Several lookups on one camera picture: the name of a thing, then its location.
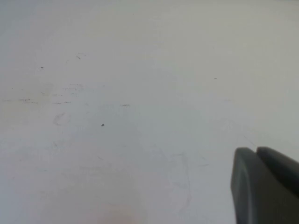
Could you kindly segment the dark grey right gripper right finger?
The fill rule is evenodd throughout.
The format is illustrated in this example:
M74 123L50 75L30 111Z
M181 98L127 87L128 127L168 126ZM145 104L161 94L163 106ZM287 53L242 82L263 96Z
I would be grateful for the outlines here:
M256 158L256 211L298 211L299 163L269 147Z

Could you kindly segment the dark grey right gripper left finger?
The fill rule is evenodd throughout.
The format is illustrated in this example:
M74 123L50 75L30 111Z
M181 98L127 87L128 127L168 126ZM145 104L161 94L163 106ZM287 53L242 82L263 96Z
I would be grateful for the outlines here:
M236 223L297 224L299 211L256 211L256 167L256 151L236 149L231 176Z

